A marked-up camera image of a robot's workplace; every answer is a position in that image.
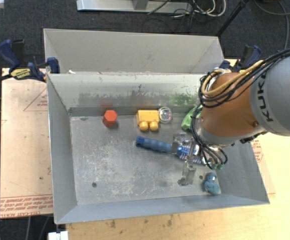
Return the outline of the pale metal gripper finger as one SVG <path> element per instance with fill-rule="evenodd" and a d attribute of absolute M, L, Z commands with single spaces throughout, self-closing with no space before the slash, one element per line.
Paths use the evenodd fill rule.
<path fill-rule="evenodd" d="M 192 145 L 191 136 L 186 132 L 180 132 L 173 135 L 173 147 L 190 147 Z"/>
<path fill-rule="evenodd" d="M 196 166 L 191 163 L 185 162 L 183 166 L 182 176 L 177 181 L 180 186 L 187 186 L 193 184 L 194 176 L 196 173 Z"/>

